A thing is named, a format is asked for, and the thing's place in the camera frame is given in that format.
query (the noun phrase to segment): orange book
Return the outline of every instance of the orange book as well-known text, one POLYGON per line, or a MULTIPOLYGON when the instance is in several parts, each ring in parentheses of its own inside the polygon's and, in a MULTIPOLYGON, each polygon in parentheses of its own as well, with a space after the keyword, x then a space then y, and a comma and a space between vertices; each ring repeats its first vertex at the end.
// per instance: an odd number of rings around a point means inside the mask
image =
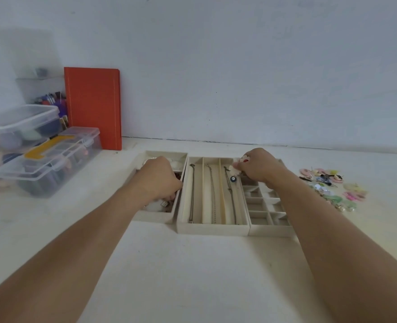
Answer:
POLYGON ((69 125, 100 129, 103 149, 122 149, 118 69, 64 68, 69 125))

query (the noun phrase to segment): silver chain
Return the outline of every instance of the silver chain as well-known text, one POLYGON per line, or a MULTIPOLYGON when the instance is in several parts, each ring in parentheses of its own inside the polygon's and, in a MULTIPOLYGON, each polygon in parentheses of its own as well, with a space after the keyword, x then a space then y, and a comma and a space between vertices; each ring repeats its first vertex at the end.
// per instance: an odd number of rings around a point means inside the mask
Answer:
POLYGON ((231 182, 230 179, 228 178, 228 174, 227 171, 230 171, 229 169, 227 169, 227 167, 224 167, 224 172, 226 174, 226 179, 227 179, 227 184, 228 184, 228 191, 230 192, 231 195, 231 204, 233 206, 233 215, 234 215, 234 224, 237 224, 236 222, 236 208, 234 207, 234 198, 233 198, 233 189, 231 188, 231 182))
POLYGON ((209 172, 211 174, 211 188, 212 188, 212 224, 217 223, 217 205, 215 201, 215 185, 213 184, 213 176, 212 176, 212 168, 210 165, 206 164, 209 168, 209 172))
POLYGON ((195 164, 190 164, 192 167, 192 196, 191 196, 191 208, 189 210, 189 222, 192 223, 192 210, 194 209, 194 177, 195 177, 195 164))

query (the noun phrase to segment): white wall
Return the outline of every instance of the white wall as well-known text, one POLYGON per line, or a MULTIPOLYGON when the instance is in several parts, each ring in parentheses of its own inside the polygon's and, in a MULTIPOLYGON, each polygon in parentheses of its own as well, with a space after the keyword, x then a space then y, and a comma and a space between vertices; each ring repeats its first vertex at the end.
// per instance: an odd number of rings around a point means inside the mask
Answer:
POLYGON ((397 152, 397 0, 0 3, 121 70, 123 135, 397 152))

